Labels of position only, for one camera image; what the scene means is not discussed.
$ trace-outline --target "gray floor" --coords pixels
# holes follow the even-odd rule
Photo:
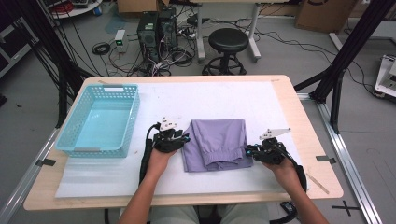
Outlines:
[[[122,25],[128,33],[135,33],[137,20],[129,19],[123,24],[113,22],[115,18],[112,13],[100,17],[88,13],[73,19],[89,52],[95,43],[107,42],[114,36],[109,34],[109,30],[105,30],[104,26],[118,28],[116,26]],[[88,58],[70,20],[62,21],[62,24],[70,42],[87,62]],[[219,27],[205,29],[204,35],[209,35]],[[301,43],[315,44],[336,52],[326,34],[295,29],[291,18],[260,19],[258,29],[263,33],[277,32],[285,40],[295,39]],[[347,37],[340,35],[340,38],[345,40]],[[282,44],[266,36],[261,36],[257,44],[262,53],[262,58],[257,63],[252,61],[249,50],[238,54],[238,58],[250,75],[284,74],[290,77],[293,84],[298,84],[329,66],[322,54],[302,50],[299,46]],[[216,52],[210,50],[207,43],[205,45],[206,57],[208,59],[214,57]],[[364,46],[356,62],[364,70],[366,83],[375,83],[380,57],[383,54],[395,54],[395,50],[394,44],[388,40],[370,40]],[[137,51],[137,42],[131,42],[128,52],[121,56],[119,64],[133,62]],[[98,70],[105,74],[106,70],[100,58],[91,56]],[[171,71],[173,76],[194,76],[200,75],[202,68],[203,65],[194,60],[190,67],[172,67]],[[352,64],[350,71],[355,79],[361,81],[361,72],[356,65]],[[301,92],[310,92],[314,88],[315,86],[308,87]],[[0,79],[0,92],[8,98],[8,101],[0,107],[0,206],[2,207],[55,127],[58,118],[58,95],[50,77],[32,52]],[[331,158],[336,157],[315,104],[303,102],[303,105],[326,154]],[[340,131],[383,223],[394,223],[393,220],[396,219],[394,213],[396,156],[393,152],[396,134],[395,110],[394,103],[374,98],[362,85],[353,82],[351,76],[346,73],[340,107]],[[350,210],[349,216],[345,209],[332,209],[332,205],[342,206],[343,201],[346,201],[348,206],[359,206],[339,162],[335,163],[333,168],[345,194],[341,199],[316,201],[316,204],[331,223],[364,223],[359,210]],[[273,218],[284,215],[277,203],[271,203],[270,211]],[[119,209],[110,209],[111,223],[116,222],[118,212]],[[29,212],[22,207],[10,221],[10,223],[101,222],[103,222],[103,210]]]

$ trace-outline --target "purple garment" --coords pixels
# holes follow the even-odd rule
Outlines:
[[[185,131],[190,142],[183,147],[186,172],[247,168],[253,159],[245,155],[247,145],[243,119],[193,119]]]

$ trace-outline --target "table leg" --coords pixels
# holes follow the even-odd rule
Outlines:
[[[197,48],[198,62],[201,63],[205,59],[204,40],[202,38],[202,4],[198,5],[198,28],[197,28]]]
[[[256,63],[262,56],[260,55],[259,49],[257,48],[256,41],[254,41],[254,31],[256,30],[257,19],[259,18],[260,7],[262,4],[256,3],[253,8],[252,22],[250,25],[250,31],[248,32],[248,43],[254,55],[254,63]]]

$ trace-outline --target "chair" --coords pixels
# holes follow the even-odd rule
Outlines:
[[[231,69],[240,68],[239,74],[245,75],[247,71],[238,59],[236,53],[240,52],[248,46],[248,36],[240,30],[232,28],[218,29],[209,36],[210,46],[217,50],[218,53],[223,53],[222,57],[212,59],[202,71],[202,75],[234,75]]]

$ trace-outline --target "electrical device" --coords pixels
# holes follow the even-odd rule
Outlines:
[[[63,2],[66,2],[67,0],[43,0],[43,3],[47,7],[55,7]]]
[[[114,38],[119,53],[125,53],[128,49],[129,42],[125,36],[125,30],[118,30]]]
[[[158,63],[160,61],[158,16],[157,11],[145,11],[137,26],[137,37],[145,62],[154,61]]]
[[[177,23],[176,9],[166,7],[159,15],[161,47],[164,51],[170,51],[177,47]]]
[[[375,83],[375,95],[385,97],[390,95],[396,97],[396,58],[391,55],[382,57],[378,78]]]
[[[88,7],[91,0],[72,0],[72,4],[74,7],[84,8]]]

